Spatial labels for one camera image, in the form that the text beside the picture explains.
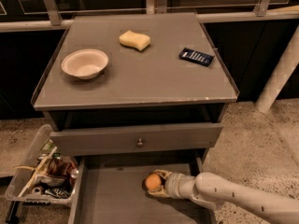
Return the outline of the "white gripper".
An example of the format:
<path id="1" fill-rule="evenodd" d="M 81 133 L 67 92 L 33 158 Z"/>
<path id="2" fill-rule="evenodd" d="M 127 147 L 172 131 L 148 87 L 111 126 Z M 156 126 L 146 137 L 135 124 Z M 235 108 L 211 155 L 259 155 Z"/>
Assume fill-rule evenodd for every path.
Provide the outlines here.
<path id="1" fill-rule="evenodd" d="M 172 173 L 166 170 L 155 170 L 156 173 L 162 179 L 162 185 L 156 189 L 149 189 L 148 194 L 154 197 L 160 198 L 173 198 L 181 199 L 182 196 L 179 193 L 179 182 L 183 177 L 183 174 Z"/>

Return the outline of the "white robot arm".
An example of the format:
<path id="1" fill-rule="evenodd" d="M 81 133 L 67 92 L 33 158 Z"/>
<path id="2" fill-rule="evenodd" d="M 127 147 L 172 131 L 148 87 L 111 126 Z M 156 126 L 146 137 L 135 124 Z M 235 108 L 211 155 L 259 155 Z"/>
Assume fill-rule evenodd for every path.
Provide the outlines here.
<path id="1" fill-rule="evenodd" d="M 211 210 L 229 202 L 270 223 L 299 224 L 298 200 L 238 185 L 212 173 L 191 176 L 155 170 L 146 177 L 145 186 L 155 197 L 187 199 Z"/>

